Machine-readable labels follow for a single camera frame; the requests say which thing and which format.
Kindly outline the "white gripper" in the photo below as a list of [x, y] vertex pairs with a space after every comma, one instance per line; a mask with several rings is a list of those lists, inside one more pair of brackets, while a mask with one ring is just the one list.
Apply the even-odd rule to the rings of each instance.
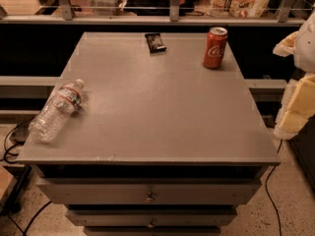
[[[273, 53], [286, 57], [295, 54], [295, 40], [297, 31], [289, 34], [273, 49]], [[315, 75], [302, 78], [296, 86], [292, 99], [284, 113], [280, 127], [286, 132], [298, 133], [308, 122], [308, 119], [315, 115]]]

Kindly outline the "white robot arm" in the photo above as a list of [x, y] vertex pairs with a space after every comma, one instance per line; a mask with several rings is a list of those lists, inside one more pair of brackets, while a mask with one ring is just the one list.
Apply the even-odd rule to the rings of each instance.
[[303, 78], [291, 79], [287, 84], [276, 118], [274, 134], [290, 140], [315, 115], [315, 14], [279, 42], [273, 53], [282, 57], [292, 55], [294, 66], [305, 73]]

